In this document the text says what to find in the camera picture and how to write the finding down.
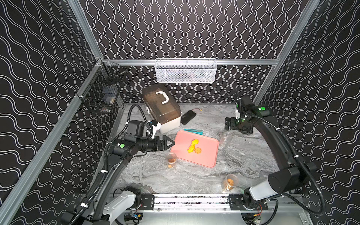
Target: orange cookie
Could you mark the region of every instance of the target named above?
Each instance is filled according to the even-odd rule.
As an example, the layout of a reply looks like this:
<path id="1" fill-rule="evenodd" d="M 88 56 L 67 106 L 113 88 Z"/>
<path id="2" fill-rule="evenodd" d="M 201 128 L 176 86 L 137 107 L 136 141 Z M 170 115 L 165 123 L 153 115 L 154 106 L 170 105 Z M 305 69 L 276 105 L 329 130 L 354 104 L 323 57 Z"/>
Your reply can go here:
<path id="1" fill-rule="evenodd" d="M 201 148 L 196 148 L 195 152 L 198 153 L 198 154 L 201 153 Z"/>

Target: white box base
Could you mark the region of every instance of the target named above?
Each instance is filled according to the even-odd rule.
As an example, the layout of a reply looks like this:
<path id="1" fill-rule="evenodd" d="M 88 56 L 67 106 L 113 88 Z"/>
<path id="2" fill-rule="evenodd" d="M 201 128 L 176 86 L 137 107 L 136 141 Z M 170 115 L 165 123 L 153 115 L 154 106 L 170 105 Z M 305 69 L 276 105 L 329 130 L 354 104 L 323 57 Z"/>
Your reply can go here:
<path id="1" fill-rule="evenodd" d="M 167 123 L 162 124 L 159 129 L 160 133 L 161 134 L 166 133 L 166 132 L 171 131 L 172 129 L 175 129 L 178 126 L 180 126 L 180 119 L 181 119 L 181 116 L 176 119 L 173 119 Z"/>

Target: black mounting plate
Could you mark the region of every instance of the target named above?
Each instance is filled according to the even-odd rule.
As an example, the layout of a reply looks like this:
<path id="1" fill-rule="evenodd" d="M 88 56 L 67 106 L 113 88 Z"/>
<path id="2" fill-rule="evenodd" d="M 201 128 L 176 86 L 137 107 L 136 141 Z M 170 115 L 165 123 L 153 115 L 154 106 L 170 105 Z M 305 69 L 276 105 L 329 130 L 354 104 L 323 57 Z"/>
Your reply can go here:
<path id="1" fill-rule="evenodd" d="M 143 204 L 139 210 L 153 210 L 154 209 L 155 196 L 152 194 L 141 194 L 141 204 Z"/>
<path id="2" fill-rule="evenodd" d="M 259 210 L 261 211 L 261 208 L 263 211 L 268 210 L 268 206 L 266 203 L 266 200 L 262 200 L 259 204 L 254 206 L 255 208 L 246 208 L 242 201 L 243 194 L 229 194 L 228 197 L 228 203 L 230 205 L 230 209 L 232 211 L 238 211 L 238 210 Z"/>

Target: clear plastic bottle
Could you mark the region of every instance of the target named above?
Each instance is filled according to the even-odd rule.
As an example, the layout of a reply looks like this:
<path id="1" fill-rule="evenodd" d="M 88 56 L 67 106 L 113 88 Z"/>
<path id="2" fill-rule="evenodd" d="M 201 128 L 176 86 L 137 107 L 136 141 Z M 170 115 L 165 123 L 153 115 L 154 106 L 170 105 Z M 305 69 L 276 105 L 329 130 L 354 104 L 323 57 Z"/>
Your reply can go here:
<path id="1" fill-rule="evenodd" d="M 225 131 L 219 141 L 219 149 L 225 149 L 228 147 L 233 135 L 229 131 Z"/>

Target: white clamp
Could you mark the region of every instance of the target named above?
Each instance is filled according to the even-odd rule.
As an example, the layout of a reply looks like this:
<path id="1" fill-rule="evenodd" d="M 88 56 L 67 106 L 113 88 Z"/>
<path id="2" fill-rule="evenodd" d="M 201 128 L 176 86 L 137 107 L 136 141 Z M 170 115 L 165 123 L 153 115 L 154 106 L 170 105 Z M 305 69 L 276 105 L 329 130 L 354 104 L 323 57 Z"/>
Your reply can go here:
<path id="1" fill-rule="evenodd" d="M 83 203 L 83 202 L 80 204 L 80 206 L 85 207 L 85 208 L 89 208 L 89 206 L 87 204 Z"/>

